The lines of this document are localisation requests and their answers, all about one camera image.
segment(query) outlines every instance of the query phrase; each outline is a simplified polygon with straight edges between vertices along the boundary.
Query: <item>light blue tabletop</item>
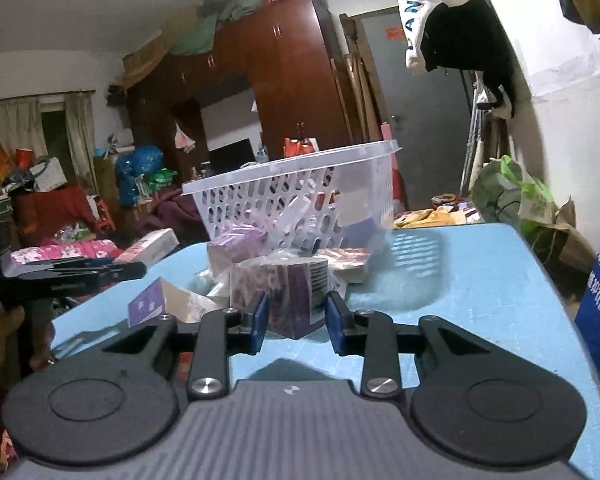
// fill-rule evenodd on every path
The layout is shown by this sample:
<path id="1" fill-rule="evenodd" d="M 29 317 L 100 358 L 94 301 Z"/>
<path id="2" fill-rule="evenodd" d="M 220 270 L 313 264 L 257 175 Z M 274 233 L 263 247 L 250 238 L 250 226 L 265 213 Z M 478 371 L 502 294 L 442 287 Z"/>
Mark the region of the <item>light blue tabletop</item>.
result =
<path id="1" fill-rule="evenodd" d="M 187 288 L 206 267 L 203 244 L 154 266 L 143 280 L 120 283 L 56 320 L 59 356 L 80 351 L 126 326 L 126 306 L 163 277 Z M 372 308 L 396 322 L 444 317 L 476 335 L 564 377 L 582 394 L 587 425 L 571 459 L 600 480 L 600 395 L 562 303 L 520 236 L 504 224 L 403 230 L 372 263 L 369 280 L 350 285 L 351 310 Z M 413 356 L 400 358 L 402 384 L 416 386 Z M 337 357 L 326 329 L 300 341 L 269 335 L 257 356 L 231 359 L 232 378 L 352 379 L 359 386 L 362 358 Z"/>

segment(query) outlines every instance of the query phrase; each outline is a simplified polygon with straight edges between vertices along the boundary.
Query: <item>white wall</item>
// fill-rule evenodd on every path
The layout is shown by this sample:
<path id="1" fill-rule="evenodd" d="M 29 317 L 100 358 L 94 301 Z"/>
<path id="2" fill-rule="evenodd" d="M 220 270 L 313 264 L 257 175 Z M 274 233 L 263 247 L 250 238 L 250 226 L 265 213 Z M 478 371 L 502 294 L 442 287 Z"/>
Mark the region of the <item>white wall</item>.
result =
<path id="1" fill-rule="evenodd" d="M 118 108 L 107 107 L 109 83 L 124 72 L 122 56 L 63 50 L 0 54 L 0 99 L 47 92 L 95 90 L 92 96 L 96 146 L 123 128 Z"/>
<path id="2" fill-rule="evenodd" d="M 243 139 L 249 139 L 253 153 L 258 151 L 262 126 L 258 113 L 251 111 L 254 100 L 250 89 L 202 108 L 202 122 L 210 151 Z"/>
<path id="3" fill-rule="evenodd" d="M 397 5 L 397 0 L 327 1 L 343 47 L 339 14 Z M 579 230 L 598 247 L 600 38 L 568 22 L 558 0 L 492 2 L 524 75 L 518 88 L 522 102 L 510 123 L 516 155 L 532 174 L 544 178 L 556 202 L 572 196 Z"/>

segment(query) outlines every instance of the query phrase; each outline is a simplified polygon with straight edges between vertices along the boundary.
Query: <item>window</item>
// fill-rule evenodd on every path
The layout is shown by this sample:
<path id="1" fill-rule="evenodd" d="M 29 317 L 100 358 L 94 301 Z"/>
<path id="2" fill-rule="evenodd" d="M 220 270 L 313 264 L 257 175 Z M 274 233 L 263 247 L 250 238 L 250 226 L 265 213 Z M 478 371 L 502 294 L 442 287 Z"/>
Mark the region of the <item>window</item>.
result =
<path id="1" fill-rule="evenodd" d="M 45 134 L 46 150 L 49 156 L 58 158 L 67 182 L 75 182 L 74 163 L 71 159 L 64 109 L 43 111 L 42 131 Z"/>

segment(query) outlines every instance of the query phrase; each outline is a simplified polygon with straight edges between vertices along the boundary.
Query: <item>curtain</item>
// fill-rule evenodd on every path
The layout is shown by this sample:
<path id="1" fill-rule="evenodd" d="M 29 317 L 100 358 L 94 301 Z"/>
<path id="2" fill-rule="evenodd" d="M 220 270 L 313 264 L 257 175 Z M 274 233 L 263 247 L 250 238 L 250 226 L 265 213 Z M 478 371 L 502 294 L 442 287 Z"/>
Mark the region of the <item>curtain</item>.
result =
<path id="1" fill-rule="evenodd" d="M 75 176 L 84 181 L 97 194 L 98 181 L 93 167 L 93 152 L 96 149 L 93 127 L 91 94 L 77 93 L 64 96 L 66 131 L 69 137 L 71 159 Z"/>
<path id="2" fill-rule="evenodd" d="M 0 101 L 0 145 L 13 156 L 18 148 L 46 155 L 40 103 L 36 97 Z"/>

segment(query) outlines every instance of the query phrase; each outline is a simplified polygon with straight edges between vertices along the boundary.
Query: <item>metal screw head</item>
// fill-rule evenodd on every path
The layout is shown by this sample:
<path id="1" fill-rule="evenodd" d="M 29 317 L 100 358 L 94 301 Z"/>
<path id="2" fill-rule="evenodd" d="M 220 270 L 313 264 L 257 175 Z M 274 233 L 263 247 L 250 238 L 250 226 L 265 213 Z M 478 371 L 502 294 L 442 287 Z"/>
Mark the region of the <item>metal screw head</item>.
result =
<path id="1" fill-rule="evenodd" d="M 191 383 L 191 389 L 200 395 L 213 395 L 222 390 L 222 383 L 213 377 L 202 377 Z"/>
<path id="2" fill-rule="evenodd" d="M 366 388 L 374 394 L 392 394 L 398 389 L 398 383 L 393 379 L 377 377 L 375 379 L 370 379 L 366 383 Z"/>

